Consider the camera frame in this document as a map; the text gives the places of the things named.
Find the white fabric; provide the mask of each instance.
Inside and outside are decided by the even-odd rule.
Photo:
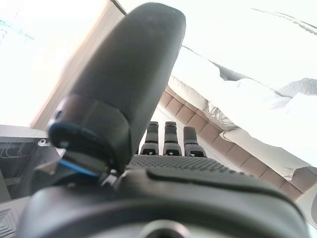
[[[251,79],[223,81],[215,65],[184,49],[172,74],[253,138],[317,166],[317,96],[290,99]]]
[[[296,169],[310,165],[280,147],[270,146],[252,138],[241,128],[224,132],[222,136],[247,150],[288,181],[292,180]]]
[[[203,111],[206,109],[206,99],[193,88],[189,87],[174,76],[170,76],[168,81],[169,87],[181,98]]]

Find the tan sofa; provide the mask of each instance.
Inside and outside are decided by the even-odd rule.
[[[297,169],[292,180],[287,181],[237,144],[223,140],[219,136],[222,132],[221,128],[212,123],[202,111],[175,94],[168,86],[159,105],[184,125],[193,126],[200,138],[239,167],[241,171],[272,184],[294,201],[317,182],[317,175],[309,167]]]

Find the black plastic part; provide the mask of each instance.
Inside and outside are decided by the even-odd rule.
[[[185,25],[180,11],[159,3],[124,17],[59,105],[49,128],[53,145],[123,172],[167,85]]]
[[[184,145],[187,144],[198,145],[196,130],[191,126],[184,127]]]
[[[173,121],[165,122],[163,155],[181,156],[182,151],[177,140],[177,127]]]
[[[184,127],[184,150],[185,156],[207,157],[205,150],[198,144],[195,128]]]
[[[30,192],[34,194],[40,189],[57,185],[96,185],[98,177],[90,176],[59,164],[59,161],[37,166],[32,175]]]
[[[235,238],[309,237],[296,205],[255,178],[236,174],[237,184],[241,180],[253,188],[237,190],[232,189],[234,185],[192,183],[188,177],[197,180],[197,176],[190,172],[182,175],[187,176],[184,181],[175,181],[170,179],[173,173],[175,170],[128,170],[115,183],[115,191],[110,187],[39,191],[24,211],[17,238],[83,238],[125,224],[160,219],[207,227]]]
[[[176,123],[173,121],[165,122],[164,143],[178,143],[177,127],[176,127]]]
[[[148,129],[147,135],[145,137],[145,143],[159,143],[159,123],[157,121],[151,121]]]
[[[159,123],[151,121],[145,138],[145,143],[141,148],[142,155],[158,155],[159,154]]]

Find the sofa cushion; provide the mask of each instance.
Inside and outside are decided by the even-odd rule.
[[[176,115],[176,118],[179,119],[183,124],[187,124],[190,119],[194,116],[194,112],[190,110],[187,106],[183,106],[181,110]]]
[[[181,110],[182,107],[183,107],[183,104],[181,104],[175,98],[172,98],[172,100],[166,106],[166,110],[169,113],[171,113],[173,116],[176,116],[176,114]]]
[[[187,126],[192,126],[195,128],[196,133],[199,134],[199,132],[204,128],[204,126],[207,124],[207,122],[202,119],[198,114],[195,114],[187,123]]]
[[[303,195],[303,193],[300,192],[300,190],[298,190],[294,185],[292,185],[289,182],[285,182],[280,188],[280,191],[284,192],[293,201],[297,200],[297,198]]]
[[[251,154],[242,149],[238,145],[234,145],[225,156],[236,166],[240,167],[247,159],[251,157]]]
[[[225,155],[233,146],[234,143],[222,139],[220,135],[212,143],[212,147],[222,155]]]
[[[317,182],[317,175],[310,167],[303,167],[294,172],[293,178],[290,181],[301,192],[306,192]]]
[[[284,183],[286,183],[286,180],[279,175],[277,172],[272,170],[271,168],[268,168],[264,174],[262,174],[259,179],[273,185],[274,187],[280,188]]]
[[[160,104],[162,107],[166,108],[166,106],[169,104],[169,102],[172,100],[172,98],[173,97],[171,95],[169,95],[168,93],[166,93],[164,91],[158,104]]]
[[[258,178],[268,169],[268,166],[258,160],[256,157],[251,156],[246,162],[244,162],[240,169],[246,174],[253,175]]]
[[[199,136],[211,145],[219,136],[219,131],[210,123],[207,123],[199,133]]]

